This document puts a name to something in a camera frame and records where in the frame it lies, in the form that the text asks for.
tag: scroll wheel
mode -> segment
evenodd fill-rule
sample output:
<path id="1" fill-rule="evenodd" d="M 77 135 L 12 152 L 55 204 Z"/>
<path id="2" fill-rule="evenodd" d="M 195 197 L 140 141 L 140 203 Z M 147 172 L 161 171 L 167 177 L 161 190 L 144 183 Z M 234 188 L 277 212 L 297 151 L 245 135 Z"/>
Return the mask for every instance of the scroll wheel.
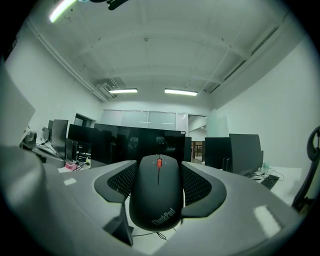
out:
<path id="1" fill-rule="evenodd" d="M 159 167 L 159 168 L 162 166 L 162 159 L 158 159 L 156 161 L 156 166 Z"/>

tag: desk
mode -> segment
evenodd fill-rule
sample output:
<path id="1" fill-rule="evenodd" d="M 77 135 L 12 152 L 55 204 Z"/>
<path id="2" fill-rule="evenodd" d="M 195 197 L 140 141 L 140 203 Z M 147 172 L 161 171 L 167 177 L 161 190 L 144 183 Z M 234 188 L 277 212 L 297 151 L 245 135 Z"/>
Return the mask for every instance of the desk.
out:
<path id="1" fill-rule="evenodd" d="M 255 173 L 259 175 L 262 174 L 263 171 L 259 170 Z M 278 198 L 280 198 L 283 202 L 285 202 L 288 206 L 291 206 L 294 202 L 295 196 L 298 194 L 305 180 L 302 168 L 271 166 L 268 171 L 268 175 L 274 175 L 279 177 L 279 180 L 275 183 L 275 185 L 271 188 L 270 191 Z"/>

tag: ceiling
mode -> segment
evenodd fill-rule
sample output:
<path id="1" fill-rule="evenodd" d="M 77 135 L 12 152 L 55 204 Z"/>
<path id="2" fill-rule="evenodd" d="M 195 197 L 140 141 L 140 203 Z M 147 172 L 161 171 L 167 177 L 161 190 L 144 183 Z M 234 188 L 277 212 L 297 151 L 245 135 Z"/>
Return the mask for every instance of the ceiling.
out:
<path id="1" fill-rule="evenodd" d="M 129 0 L 113 11 L 77 1 L 51 23 L 58 3 L 40 1 L 29 20 L 77 72 L 95 87 L 149 93 L 212 93 L 287 12 L 263 0 Z"/>

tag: keyboard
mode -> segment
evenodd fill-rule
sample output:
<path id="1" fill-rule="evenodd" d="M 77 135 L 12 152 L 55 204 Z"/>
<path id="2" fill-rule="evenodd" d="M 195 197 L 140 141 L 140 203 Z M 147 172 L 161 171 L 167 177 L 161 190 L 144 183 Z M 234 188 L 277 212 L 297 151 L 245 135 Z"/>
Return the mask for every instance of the keyboard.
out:
<path id="1" fill-rule="evenodd" d="M 278 180 L 278 176 L 268 175 L 268 177 L 266 177 L 260 184 L 271 190 Z"/>

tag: computer mouse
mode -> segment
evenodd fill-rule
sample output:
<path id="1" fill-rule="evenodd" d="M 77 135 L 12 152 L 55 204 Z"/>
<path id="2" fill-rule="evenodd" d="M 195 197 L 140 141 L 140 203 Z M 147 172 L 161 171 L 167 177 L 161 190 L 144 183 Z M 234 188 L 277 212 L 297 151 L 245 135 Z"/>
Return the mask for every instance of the computer mouse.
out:
<path id="1" fill-rule="evenodd" d="M 148 231 L 166 231 L 181 219 L 183 185 L 177 160 L 167 155 L 142 158 L 131 188 L 129 214 Z"/>

